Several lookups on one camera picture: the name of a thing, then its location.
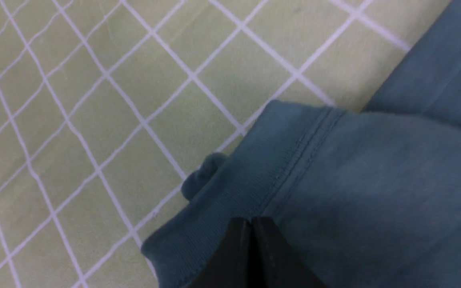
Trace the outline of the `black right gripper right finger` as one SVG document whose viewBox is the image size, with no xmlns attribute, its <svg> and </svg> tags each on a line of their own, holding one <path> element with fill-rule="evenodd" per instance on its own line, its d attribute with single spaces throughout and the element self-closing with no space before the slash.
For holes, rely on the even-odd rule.
<svg viewBox="0 0 461 288">
<path fill-rule="evenodd" d="M 251 221 L 253 288 L 325 288 L 325 284 L 300 260 L 271 218 Z"/>
</svg>

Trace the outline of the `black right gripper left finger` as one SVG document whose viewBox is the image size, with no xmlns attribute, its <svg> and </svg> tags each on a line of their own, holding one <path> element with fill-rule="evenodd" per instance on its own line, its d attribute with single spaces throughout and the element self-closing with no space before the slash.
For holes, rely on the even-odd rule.
<svg viewBox="0 0 461 288">
<path fill-rule="evenodd" d="M 214 254 L 192 288 L 245 288 L 248 286 L 251 225 L 245 218 L 232 218 Z"/>
</svg>

